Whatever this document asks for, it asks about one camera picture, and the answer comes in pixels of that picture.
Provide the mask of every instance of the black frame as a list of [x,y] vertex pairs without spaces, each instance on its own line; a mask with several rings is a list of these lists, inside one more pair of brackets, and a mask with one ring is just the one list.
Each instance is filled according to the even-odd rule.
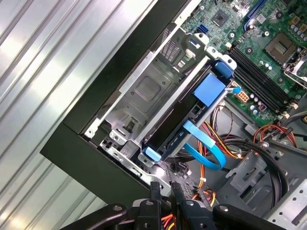
[[149,187],[80,133],[189,0],[159,0],[65,117],[41,154],[106,203],[130,206]]

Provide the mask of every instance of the wire bundle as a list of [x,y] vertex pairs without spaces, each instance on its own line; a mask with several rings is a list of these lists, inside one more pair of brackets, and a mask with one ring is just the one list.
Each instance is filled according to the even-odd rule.
[[[217,146],[219,149],[226,155],[235,158],[235,159],[243,159],[241,154],[234,154],[232,153],[229,148],[224,144],[224,141],[221,139],[221,137],[215,132],[215,130],[211,127],[211,125],[208,122],[205,122],[202,124],[202,127],[206,130],[208,135],[217,142]],[[228,139],[230,136],[230,133],[226,134],[225,139]]]
[[[291,117],[289,117],[288,119],[286,119],[285,121],[281,122],[280,126],[279,127],[283,127],[283,128],[286,128],[290,123],[296,121],[296,120],[299,120],[299,119],[302,119],[304,118],[305,116],[307,116],[307,111],[303,111],[303,112],[300,112],[300,113],[297,113],[295,115],[292,115]],[[263,141],[267,141],[268,139],[274,137],[275,135],[277,135],[279,132],[279,130],[274,130],[272,131],[270,134],[268,134],[267,136],[265,136],[263,138]]]
[[[273,133],[275,134],[278,134],[278,131],[280,131],[281,133],[286,133],[288,131],[287,128],[285,127],[281,127],[281,126],[276,126],[276,125],[265,125],[261,128],[259,128],[254,136],[253,136],[253,142],[256,142],[256,138],[257,138],[257,135],[260,133],[260,138],[259,138],[259,141],[265,141],[266,139],[268,139],[269,136],[266,136],[264,137],[265,133],[268,132],[268,131],[272,131],[274,130],[274,132],[272,132],[271,134],[269,134],[269,136],[273,136]],[[291,144],[297,148],[297,145],[296,145],[296,141],[295,141],[295,136],[293,134],[293,132],[289,132],[286,136],[289,141],[291,142]]]
[[[211,189],[207,189],[205,191],[203,191],[205,194],[206,199],[208,200],[208,202],[210,202],[210,206],[212,207],[216,201],[216,193],[213,192]],[[198,194],[195,194],[192,197],[192,200],[195,200],[199,197]],[[173,214],[170,214],[166,217],[161,218],[161,221],[163,222],[163,227],[166,230],[170,230],[172,229],[172,227],[175,225],[174,221],[173,221]]]

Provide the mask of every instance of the cable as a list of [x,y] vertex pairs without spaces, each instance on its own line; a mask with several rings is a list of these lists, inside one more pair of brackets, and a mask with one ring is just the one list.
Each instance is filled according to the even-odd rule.
[[172,229],[172,227],[175,225],[175,223],[172,223],[168,228],[167,228],[167,230],[171,230]]
[[161,220],[166,220],[166,219],[168,219],[168,218],[170,218],[170,217],[173,217],[173,214],[169,214],[169,215],[166,216],[166,217],[162,217]]
[[216,194],[215,194],[215,193],[213,193],[213,194],[212,194],[212,201],[211,201],[211,203],[210,203],[210,206],[211,206],[211,207],[213,207],[213,205],[214,205],[214,202],[215,202],[215,196],[216,196]]
[[230,124],[230,128],[229,128],[229,132],[227,133],[227,134],[230,134],[231,131],[232,131],[232,128],[233,128],[233,124],[234,124],[234,115],[233,115],[232,111],[231,111],[228,107],[226,107],[226,106],[224,106],[224,105],[218,105],[218,106],[213,110],[213,112],[210,114],[209,124],[210,124],[210,126],[213,128],[213,130],[214,130],[215,132],[218,131],[218,126],[217,126],[217,115],[218,115],[218,113],[222,110],[221,107],[227,109],[227,110],[229,111],[229,113],[230,113],[230,116],[231,116],[231,124]]
[[[257,138],[257,135],[258,133],[262,130],[262,132],[260,133],[260,141],[265,141],[268,139],[268,136],[264,137],[264,134],[266,131],[270,130],[270,129],[276,129],[277,132],[273,131],[271,134],[269,134],[269,136],[273,136],[274,133],[278,134],[278,131],[282,132],[282,133],[285,133],[288,129],[285,128],[285,127],[282,127],[282,126],[276,126],[276,125],[265,125],[265,126],[262,126],[260,127],[254,134],[253,136],[253,142],[256,142],[256,138]],[[295,137],[293,135],[292,132],[290,132],[288,135],[287,135],[287,138],[290,140],[290,142],[292,143],[292,145],[294,147],[297,147],[296,146],[296,142],[295,142]]]
[[241,159],[242,157],[238,157],[235,156],[234,154],[232,154],[232,152],[230,152],[230,150],[227,148],[227,146],[223,143],[223,141],[221,140],[221,138],[219,137],[219,135],[213,130],[213,128],[210,126],[210,124],[208,122],[205,121],[205,125],[209,128],[209,130],[211,131],[211,133],[215,136],[215,139],[219,142],[219,147],[221,148],[221,150],[228,154],[229,156],[236,158],[236,159]]
[[278,166],[274,158],[260,146],[248,140],[229,139],[225,140],[225,144],[247,146],[263,158],[263,160],[267,164],[273,188],[273,200],[271,207],[275,206],[276,203],[289,191],[289,183],[285,174]]
[[[290,116],[288,119],[286,119],[285,121],[281,122],[280,126],[281,127],[287,127],[290,123],[299,120],[301,118],[304,118],[305,116],[307,116],[307,111],[303,111],[297,114],[294,114],[292,116]],[[271,132],[269,135],[267,135],[263,141],[267,141],[268,139],[274,137],[275,135],[278,134],[278,130],[275,130],[273,132]]]
[[[204,155],[203,152],[202,152],[202,150],[203,150],[202,143],[198,140],[197,144],[198,144],[198,148],[200,150],[200,154]],[[203,166],[203,164],[201,164],[201,177],[200,177],[200,182],[198,184],[198,188],[202,188],[203,187],[203,183],[204,183],[203,178],[205,178],[205,167]]]
[[166,228],[167,225],[168,225],[168,223],[169,223],[171,220],[172,220],[172,217],[168,218],[168,219],[165,221],[163,227]]
[[294,133],[293,135],[294,135],[295,137],[302,138],[303,141],[307,141],[307,136],[306,136],[306,135],[299,134],[299,133]]

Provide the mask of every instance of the metal panel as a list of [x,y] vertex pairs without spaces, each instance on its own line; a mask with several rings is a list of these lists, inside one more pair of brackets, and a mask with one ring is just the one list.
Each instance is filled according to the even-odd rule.
[[0,1],[1,229],[58,229],[104,205],[39,151],[156,2]]
[[266,219],[288,230],[307,227],[307,179],[294,179],[295,189],[287,193]]

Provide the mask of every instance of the capacitor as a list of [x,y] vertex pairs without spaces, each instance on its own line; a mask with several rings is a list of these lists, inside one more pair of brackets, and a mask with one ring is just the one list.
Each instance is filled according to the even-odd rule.
[[276,13],[276,18],[279,20],[279,19],[282,19],[283,18],[283,12],[281,12],[281,11],[278,11],[277,13]]
[[266,32],[262,33],[262,37],[267,37],[267,36],[269,36],[269,35],[270,35],[270,32],[269,32],[269,31],[266,31]]

